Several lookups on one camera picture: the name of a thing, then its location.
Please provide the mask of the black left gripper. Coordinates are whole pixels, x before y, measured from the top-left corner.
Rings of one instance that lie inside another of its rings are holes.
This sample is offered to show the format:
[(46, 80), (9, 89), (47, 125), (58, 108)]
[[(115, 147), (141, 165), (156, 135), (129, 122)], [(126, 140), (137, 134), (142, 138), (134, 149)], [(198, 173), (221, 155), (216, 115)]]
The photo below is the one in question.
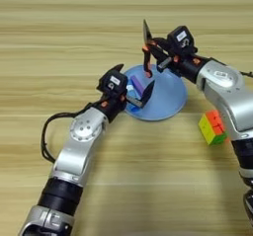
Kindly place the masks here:
[[(110, 69), (110, 73), (121, 73), (123, 67), (124, 65), (122, 63), (117, 64)], [(148, 84), (142, 93), (141, 100), (130, 97), (127, 94), (120, 94), (119, 96), (104, 94), (101, 100), (97, 102), (97, 117), (101, 121), (112, 122), (115, 117), (126, 108), (127, 103), (133, 104), (139, 108), (144, 107), (152, 95), (154, 84), (155, 81)]]

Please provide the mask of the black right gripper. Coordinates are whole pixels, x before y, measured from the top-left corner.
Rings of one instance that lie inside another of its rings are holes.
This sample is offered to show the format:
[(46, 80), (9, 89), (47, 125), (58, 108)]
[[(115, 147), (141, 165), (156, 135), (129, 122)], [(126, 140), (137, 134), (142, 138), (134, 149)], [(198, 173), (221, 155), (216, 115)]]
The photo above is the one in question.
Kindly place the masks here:
[(164, 38), (153, 38), (149, 41), (151, 54), (157, 60), (157, 71), (162, 73), (169, 69), (178, 77), (184, 77), (192, 83), (197, 82), (200, 70), (210, 59), (197, 55), (198, 49), (187, 46), (185, 51), (175, 52), (173, 45)]

